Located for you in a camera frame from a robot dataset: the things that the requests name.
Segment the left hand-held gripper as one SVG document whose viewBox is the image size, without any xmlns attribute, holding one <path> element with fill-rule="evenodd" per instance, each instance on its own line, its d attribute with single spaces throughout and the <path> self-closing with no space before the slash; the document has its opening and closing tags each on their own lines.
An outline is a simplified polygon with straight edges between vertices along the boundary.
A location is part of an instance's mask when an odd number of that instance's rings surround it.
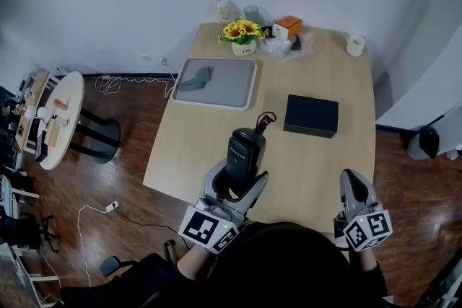
<svg viewBox="0 0 462 308">
<path fill-rule="evenodd" d="M 223 159 L 206 173 L 201 194 L 186 209 L 178 234 L 214 254 L 221 253 L 239 234 L 247 212 L 255 206 L 268 181 L 269 173 L 264 171 L 235 202 L 230 201 L 227 160 Z"/>
</svg>

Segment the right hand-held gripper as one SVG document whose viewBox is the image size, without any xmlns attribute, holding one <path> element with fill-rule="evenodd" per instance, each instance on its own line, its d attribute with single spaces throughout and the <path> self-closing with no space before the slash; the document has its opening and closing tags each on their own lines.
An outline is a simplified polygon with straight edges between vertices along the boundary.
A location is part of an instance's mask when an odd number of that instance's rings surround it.
<svg viewBox="0 0 462 308">
<path fill-rule="evenodd" d="M 346 213 L 359 211 L 348 221 L 344 212 L 334 219 L 336 246 L 364 251 L 377 247 L 393 233 L 388 210 L 376 203 L 372 184 L 360 173 L 345 169 L 340 177 L 341 202 Z"/>
</svg>

